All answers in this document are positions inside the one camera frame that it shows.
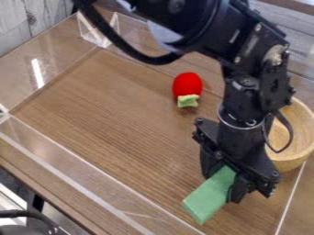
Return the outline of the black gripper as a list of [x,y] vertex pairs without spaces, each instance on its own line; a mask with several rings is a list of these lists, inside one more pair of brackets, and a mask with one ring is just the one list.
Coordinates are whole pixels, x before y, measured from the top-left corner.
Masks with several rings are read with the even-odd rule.
[[223,121],[197,117],[192,139],[200,144],[201,176],[208,179],[223,166],[235,171],[227,201],[239,204],[245,194],[257,191],[268,198],[281,176],[265,153],[261,125],[228,126]]

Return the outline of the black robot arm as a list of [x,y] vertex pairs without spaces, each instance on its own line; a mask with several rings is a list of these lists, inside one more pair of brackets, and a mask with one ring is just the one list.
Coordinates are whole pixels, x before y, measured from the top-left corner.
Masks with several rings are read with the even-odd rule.
[[192,138],[200,145],[201,175],[211,179],[223,167],[235,177],[227,199],[251,192],[269,196],[281,176],[269,159],[271,127],[284,123],[280,110],[295,90],[288,76],[289,43],[280,29],[251,9],[247,0],[116,0],[144,18],[165,54],[137,51],[112,29],[90,0],[72,0],[112,44],[133,59],[164,65],[197,52],[219,62],[224,96],[217,121],[195,121]]

